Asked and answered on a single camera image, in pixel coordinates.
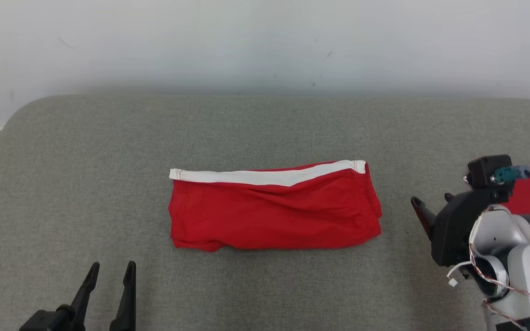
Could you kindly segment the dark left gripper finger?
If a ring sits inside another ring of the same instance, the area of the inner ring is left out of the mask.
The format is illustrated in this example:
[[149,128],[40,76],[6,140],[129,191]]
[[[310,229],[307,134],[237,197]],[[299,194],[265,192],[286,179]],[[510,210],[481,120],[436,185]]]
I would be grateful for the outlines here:
[[124,286],[116,318],[110,331],[135,331],[136,329],[136,264],[129,261],[122,281]]
[[75,314],[72,318],[72,321],[69,325],[70,331],[85,331],[85,319],[88,308],[88,303],[90,300],[90,294],[95,289],[98,279],[100,264],[99,262],[94,262],[88,271],[86,278],[84,279],[82,285],[79,288],[78,293],[72,300],[71,307],[73,308]]

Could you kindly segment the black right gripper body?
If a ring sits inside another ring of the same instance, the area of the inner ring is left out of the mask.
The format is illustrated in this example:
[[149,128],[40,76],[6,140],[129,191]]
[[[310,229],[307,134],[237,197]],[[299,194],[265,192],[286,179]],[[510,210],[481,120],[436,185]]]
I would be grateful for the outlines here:
[[511,188],[482,188],[454,195],[433,225],[433,261],[448,267],[469,258],[469,235],[478,217],[491,205],[508,202],[512,194]]

